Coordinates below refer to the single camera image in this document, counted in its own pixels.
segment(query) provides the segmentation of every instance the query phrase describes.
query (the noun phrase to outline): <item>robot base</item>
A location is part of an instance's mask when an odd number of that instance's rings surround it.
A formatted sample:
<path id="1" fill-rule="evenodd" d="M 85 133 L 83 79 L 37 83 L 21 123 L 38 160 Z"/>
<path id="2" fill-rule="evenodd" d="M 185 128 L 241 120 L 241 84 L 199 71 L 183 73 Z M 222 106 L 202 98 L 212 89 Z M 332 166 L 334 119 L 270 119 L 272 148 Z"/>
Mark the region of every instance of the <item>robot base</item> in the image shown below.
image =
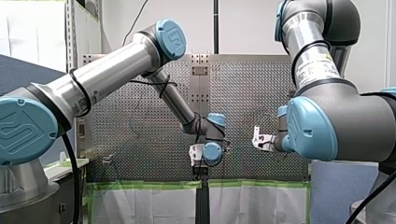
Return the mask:
<path id="1" fill-rule="evenodd" d="M 49 185 L 48 193 L 24 203 L 17 203 L 0 209 L 0 223 L 61 223 L 62 212 L 58 200 L 58 184 Z"/>

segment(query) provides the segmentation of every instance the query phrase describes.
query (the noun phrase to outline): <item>black cable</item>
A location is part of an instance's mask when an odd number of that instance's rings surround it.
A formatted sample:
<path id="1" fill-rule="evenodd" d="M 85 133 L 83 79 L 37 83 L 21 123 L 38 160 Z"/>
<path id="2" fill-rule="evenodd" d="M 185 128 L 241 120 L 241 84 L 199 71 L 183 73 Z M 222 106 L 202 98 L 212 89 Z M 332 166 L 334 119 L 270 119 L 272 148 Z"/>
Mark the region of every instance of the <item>black cable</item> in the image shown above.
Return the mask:
<path id="1" fill-rule="evenodd" d="M 303 46 L 300 51 L 298 51 L 298 53 L 296 54 L 296 56 L 293 59 L 293 62 L 291 64 L 291 79 L 293 80 L 294 85 L 296 85 L 296 77 L 295 77 L 295 70 L 296 70 L 296 65 L 297 65 L 297 61 L 299 60 L 299 58 L 301 57 L 301 55 L 303 55 L 303 53 L 308 50 L 313 48 L 314 46 L 317 45 L 322 45 L 325 44 L 328 48 L 328 50 L 330 50 L 330 48 L 332 47 L 332 45 L 330 45 L 329 42 L 327 42 L 326 40 L 316 40 L 312 43 L 309 43 L 305 46 Z"/>
<path id="2" fill-rule="evenodd" d="M 149 1 L 149 0 L 146 0 L 145 3 L 143 3 L 143 6 L 140 8 L 140 11 L 139 11 L 139 13 L 138 13 L 137 16 L 136 16 L 136 19 L 134 19 L 134 23 L 132 24 L 131 29 L 128 31 L 128 33 L 127 33 L 126 36 L 124 37 L 124 41 L 122 42 L 122 46 L 123 46 L 123 47 L 125 46 L 126 38 L 128 37 L 128 35 L 131 34 L 132 30 L 134 29 L 134 26 L 136 25 L 136 22 L 137 22 L 137 20 L 139 19 L 140 14 L 142 14 L 142 11 L 143 11 L 143 9 L 145 8 L 146 3 L 147 3 L 148 1 Z"/>
<path id="3" fill-rule="evenodd" d="M 86 115 L 88 115 L 92 109 L 92 104 L 91 104 L 91 99 L 90 96 L 88 95 L 87 91 L 85 90 L 85 88 L 81 85 L 81 83 L 76 79 L 75 75 L 74 75 L 74 71 L 76 71 L 76 68 L 72 68 L 69 71 L 69 75 L 70 77 L 73 79 L 73 81 L 77 84 L 77 86 L 79 87 L 79 89 L 82 91 L 82 93 L 84 94 L 85 97 L 85 101 L 87 102 L 87 108 L 85 109 L 85 112 L 82 113 L 81 115 L 78 115 L 78 118 L 84 117 Z"/>
<path id="4" fill-rule="evenodd" d="M 279 17 L 279 26 L 280 26 L 279 32 L 280 32 L 280 34 L 279 34 L 279 36 L 280 36 L 280 42 L 282 43 L 283 49 L 290 55 L 289 49 L 286 47 L 285 40 L 283 39 L 283 24 L 282 24 L 283 23 L 283 21 L 282 21 L 283 11 L 285 10 L 285 6 L 288 2 L 289 2 L 289 0 L 285 0 L 283 2 L 282 7 L 280 8 L 280 17 Z"/>
<path id="5" fill-rule="evenodd" d="M 79 219 L 79 176 L 78 176 L 78 166 L 76 156 L 73 151 L 72 144 L 70 143 L 70 139 L 67 136 L 67 133 L 62 135 L 62 139 L 64 140 L 64 146 L 66 147 L 67 154 L 69 154 L 70 162 L 72 164 L 72 175 L 74 182 L 74 214 L 73 214 L 73 224 L 78 224 Z"/>
<path id="6" fill-rule="evenodd" d="M 163 89 L 160 92 L 160 98 L 163 98 L 163 93 L 166 90 L 166 87 L 171 84 L 177 87 L 177 83 L 176 82 L 170 82 L 169 79 L 171 79 L 171 76 L 168 75 L 168 77 L 166 78 L 165 82 L 157 82 L 157 83 L 151 83 L 151 82 L 144 82 L 144 81 L 138 81 L 138 80 L 131 80 L 129 82 L 131 83 L 138 83 L 138 84 L 143 84 L 143 85 L 149 85 L 149 86 L 160 86 L 160 85 L 164 85 Z"/>
<path id="7" fill-rule="evenodd" d="M 384 181 L 376 190 L 374 190 L 366 199 L 361 202 L 358 208 L 350 215 L 349 219 L 347 220 L 346 224 L 352 224 L 358 214 L 363 210 L 363 208 L 379 193 L 381 193 L 389 184 L 396 178 L 396 171 L 394 171 L 390 176 L 388 176 L 387 180 Z"/>

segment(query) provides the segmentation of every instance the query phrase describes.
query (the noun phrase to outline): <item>robotic arm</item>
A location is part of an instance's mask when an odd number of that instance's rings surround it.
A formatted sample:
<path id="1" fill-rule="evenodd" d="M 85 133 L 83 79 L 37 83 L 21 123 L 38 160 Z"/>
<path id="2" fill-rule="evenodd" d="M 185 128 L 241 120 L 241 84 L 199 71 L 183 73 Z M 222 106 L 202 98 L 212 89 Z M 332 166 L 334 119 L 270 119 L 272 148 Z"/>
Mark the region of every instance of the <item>robotic arm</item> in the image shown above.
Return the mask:
<path id="1" fill-rule="evenodd" d="M 167 81 L 167 75 L 162 69 L 143 77 L 153 84 Z M 198 165 L 201 160 L 210 166 L 219 164 L 224 156 L 224 148 L 227 147 L 224 145 L 224 115 L 210 113 L 207 118 L 203 118 L 192 112 L 175 86 L 168 85 L 164 90 L 161 85 L 153 87 L 177 117 L 184 133 L 205 137 L 204 145 L 196 144 L 191 147 L 191 165 Z"/>
<path id="2" fill-rule="evenodd" d="M 295 0 L 280 6 L 276 40 L 289 51 L 297 92 L 278 109 L 272 145 L 312 160 L 379 162 L 371 195 L 347 223 L 371 200 L 367 223 L 394 223 L 396 91 L 359 94 L 344 79 L 360 28 L 359 12 L 349 0 Z"/>
<path id="3" fill-rule="evenodd" d="M 38 158 L 71 129 L 74 118 L 141 75 L 154 86 L 185 133 L 206 137 L 205 160 L 222 158 L 224 116 L 196 116 L 162 67 L 181 58 L 186 39 L 174 21 L 134 34 L 132 43 L 47 85 L 32 83 L 0 98 L 0 222 L 59 223 L 59 186 L 49 183 Z M 29 211 L 43 211 L 43 216 Z"/>

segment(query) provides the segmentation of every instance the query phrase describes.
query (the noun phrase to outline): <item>light blue joint cap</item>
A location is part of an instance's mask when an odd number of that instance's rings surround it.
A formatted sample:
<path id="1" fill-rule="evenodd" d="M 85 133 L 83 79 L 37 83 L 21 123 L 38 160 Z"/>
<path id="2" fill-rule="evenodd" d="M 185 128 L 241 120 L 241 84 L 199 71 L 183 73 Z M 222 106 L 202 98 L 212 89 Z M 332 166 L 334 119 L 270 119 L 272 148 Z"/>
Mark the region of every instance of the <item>light blue joint cap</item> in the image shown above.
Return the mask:
<path id="1" fill-rule="evenodd" d="M 0 165 L 18 165 L 43 155 L 58 136 L 58 122 L 41 103 L 0 98 Z"/>
<path id="2" fill-rule="evenodd" d="M 382 90 L 381 92 L 390 93 L 396 96 L 396 87 L 388 87 Z"/>
<path id="3" fill-rule="evenodd" d="M 219 144 L 210 142 L 204 146 L 204 159 L 206 161 L 216 162 L 220 161 L 223 156 L 223 151 Z"/>
<path id="4" fill-rule="evenodd" d="M 280 108 L 277 109 L 277 117 L 280 118 L 285 116 L 288 112 L 288 107 L 286 105 L 282 105 Z"/>
<path id="5" fill-rule="evenodd" d="M 282 140 L 282 149 L 288 152 L 295 152 L 288 134 Z"/>
<path id="6" fill-rule="evenodd" d="M 161 49 L 170 60 L 183 57 L 187 48 L 186 36 L 175 21 L 158 21 L 155 31 Z"/>
<path id="7" fill-rule="evenodd" d="M 287 118 L 289 137 L 282 141 L 282 147 L 311 160 L 332 161 L 336 158 L 338 142 L 334 128 L 314 101 L 301 96 L 292 99 Z"/>
<path id="8" fill-rule="evenodd" d="M 225 116 L 223 114 L 210 113 L 207 118 L 219 126 L 225 126 Z"/>

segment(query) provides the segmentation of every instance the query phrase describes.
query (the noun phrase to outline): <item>metal pole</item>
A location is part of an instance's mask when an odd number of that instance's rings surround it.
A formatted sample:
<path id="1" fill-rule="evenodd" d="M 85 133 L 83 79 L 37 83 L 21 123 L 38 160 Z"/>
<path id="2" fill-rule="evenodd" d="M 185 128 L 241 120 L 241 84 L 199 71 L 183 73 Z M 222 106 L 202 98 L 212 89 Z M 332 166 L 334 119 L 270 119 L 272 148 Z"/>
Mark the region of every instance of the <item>metal pole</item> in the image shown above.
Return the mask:
<path id="1" fill-rule="evenodd" d="M 213 27 L 214 27 L 214 43 L 215 54 L 219 54 L 219 0 L 214 0 L 214 14 L 213 14 Z"/>

